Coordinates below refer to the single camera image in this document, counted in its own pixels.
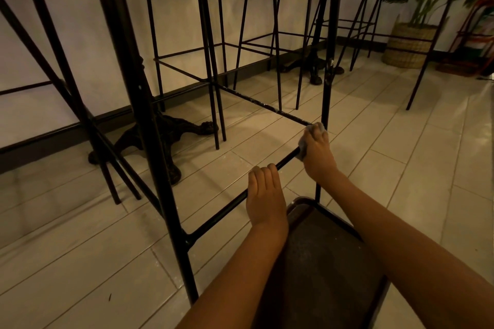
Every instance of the wicker basket planter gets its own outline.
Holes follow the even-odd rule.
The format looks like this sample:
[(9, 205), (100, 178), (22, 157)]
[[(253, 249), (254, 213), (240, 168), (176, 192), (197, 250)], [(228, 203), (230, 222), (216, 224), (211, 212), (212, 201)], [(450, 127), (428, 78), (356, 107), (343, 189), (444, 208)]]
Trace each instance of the wicker basket planter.
[[(436, 34), (437, 28), (437, 26), (433, 25), (424, 25), (421, 28), (411, 27), (407, 23), (400, 22), (395, 24), (391, 34), (400, 37), (432, 40)], [(430, 46), (431, 42), (389, 38), (386, 51), (384, 51), (382, 56), (382, 62), (388, 65), (397, 66), (399, 68), (422, 68), (425, 61), (425, 55), (395, 51), (390, 50), (389, 48), (399, 48), (402, 50), (413, 50), (427, 53), (429, 52)]]

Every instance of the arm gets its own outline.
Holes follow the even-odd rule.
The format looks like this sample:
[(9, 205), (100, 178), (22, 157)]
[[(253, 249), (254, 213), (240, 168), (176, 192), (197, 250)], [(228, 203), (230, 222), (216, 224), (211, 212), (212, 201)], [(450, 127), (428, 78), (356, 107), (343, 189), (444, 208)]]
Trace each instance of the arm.
[(341, 206), (427, 328), (494, 327), (494, 288), (342, 174), (328, 134), (305, 132), (307, 174)]
[(249, 173), (252, 228), (177, 329), (250, 328), (264, 286), (288, 235), (286, 204), (274, 164)]

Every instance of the hand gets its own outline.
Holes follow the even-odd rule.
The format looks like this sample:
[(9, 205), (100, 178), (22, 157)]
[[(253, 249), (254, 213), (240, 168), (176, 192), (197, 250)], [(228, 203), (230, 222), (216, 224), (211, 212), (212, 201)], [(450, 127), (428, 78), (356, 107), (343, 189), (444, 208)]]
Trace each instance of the hand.
[(322, 185), (333, 172), (338, 171), (336, 161), (330, 150), (328, 133), (321, 133), (319, 127), (312, 128), (312, 134), (305, 129), (304, 138), (307, 154), (304, 158), (305, 171), (315, 182)]
[(275, 164), (249, 172), (247, 214), (252, 228), (267, 230), (283, 245), (288, 235), (287, 205)]

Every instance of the white wall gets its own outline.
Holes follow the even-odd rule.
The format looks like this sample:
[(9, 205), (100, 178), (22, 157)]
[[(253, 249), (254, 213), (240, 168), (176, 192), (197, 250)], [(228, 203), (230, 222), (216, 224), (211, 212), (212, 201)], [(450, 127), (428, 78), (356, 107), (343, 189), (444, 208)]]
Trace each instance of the white wall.
[[(6, 0), (59, 73), (42, 26), (31, 0)], [(318, 0), (313, 0), (312, 11)], [(62, 45), (77, 81), (84, 102), (94, 114), (102, 114), (128, 105), (106, 22), (99, 0), (46, 0)], [(141, 56), (144, 57), (146, 75), (154, 94), (157, 78), (147, 15), (146, 0), (127, 0)], [(238, 44), (244, 0), (223, 0), (225, 38)], [(303, 33), (307, 0), (281, 0), (280, 30)], [(342, 0), (341, 16), (353, 18), (360, 0)], [(467, 11), (461, 3), (454, 6), (438, 49), (447, 50), (452, 33), (463, 21)], [(261, 35), (273, 28), (272, 0), (249, 0), (245, 38)], [(202, 46), (197, 0), (153, 0), (158, 49), (160, 55)], [(214, 39), (220, 41), (218, 0), (209, 0)], [(383, 4), (378, 26), (379, 32), (388, 33), (400, 6)], [(269, 44), (271, 38), (259, 40)], [(301, 46), (298, 37), (281, 36), (281, 46), (294, 49)], [(223, 67), (221, 48), (217, 50), (219, 70)], [(242, 52), (241, 65), (264, 56)], [(236, 49), (227, 49), (228, 69), (235, 65)], [(205, 76), (204, 53), (190, 53), (167, 60), (198, 76)], [(194, 80), (173, 70), (162, 68), (164, 91), (181, 88)], [(43, 72), (18, 40), (10, 26), (0, 17), (0, 90), (46, 81)], [(0, 147), (22, 141), (76, 122), (75, 116), (52, 86), (25, 90), (0, 97)]]

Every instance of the gray rag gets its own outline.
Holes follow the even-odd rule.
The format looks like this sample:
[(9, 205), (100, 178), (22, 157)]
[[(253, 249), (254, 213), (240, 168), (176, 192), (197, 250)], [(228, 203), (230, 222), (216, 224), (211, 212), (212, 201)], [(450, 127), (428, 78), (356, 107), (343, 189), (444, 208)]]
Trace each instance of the gray rag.
[[(324, 125), (321, 123), (307, 125), (305, 128), (312, 134), (312, 130), (317, 126), (319, 126), (319, 130), (321, 131), (321, 133), (324, 133), (326, 131)], [(297, 155), (297, 159), (299, 159), (300, 161), (304, 161), (305, 155), (307, 155), (307, 143), (305, 142), (304, 136), (302, 136), (302, 138), (300, 138), (300, 140), (298, 141), (298, 146), (300, 147), (300, 152)]]

